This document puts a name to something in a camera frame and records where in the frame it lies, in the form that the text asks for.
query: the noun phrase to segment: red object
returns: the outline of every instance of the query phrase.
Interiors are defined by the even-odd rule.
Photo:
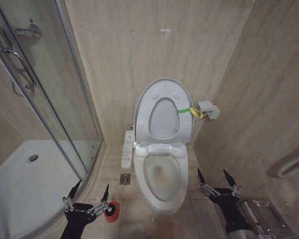
[[[109,207],[112,208],[112,210],[109,212],[108,210],[104,211],[105,219],[109,223],[113,223],[119,218],[120,215],[120,204],[118,204],[115,201],[109,202]]]

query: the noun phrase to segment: bidet control panel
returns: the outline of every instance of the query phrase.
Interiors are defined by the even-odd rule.
[[[132,153],[133,153],[133,138],[134,138],[134,131],[126,130],[124,146],[123,146],[122,162],[121,162],[122,168],[130,168],[131,167]]]

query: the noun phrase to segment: shower drain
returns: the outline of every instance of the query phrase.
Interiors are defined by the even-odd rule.
[[[34,155],[30,156],[30,158],[28,159],[28,162],[32,163],[32,162],[36,161],[37,159],[38,159],[38,155],[34,154]]]
[[[120,185],[129,185],[131,182],[131,174],[121,174],[120,177]]]

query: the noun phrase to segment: white toilet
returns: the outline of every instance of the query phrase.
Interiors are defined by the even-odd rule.
[[[176,80],[153,81],[141,94],[135,110],[133,152],[136,181],[143,200],[156,213],[170,215],[184,202],[188,184],[186,143],[193,116],[192,100]]]

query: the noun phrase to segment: wall outlet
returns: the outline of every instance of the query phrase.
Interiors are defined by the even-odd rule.
[[[215,120],[217,119],[220,111],[217,106],[215,106],[210,101],[199,101],[198,102],[199,110],[202,112],[206,112],[209,119]]]

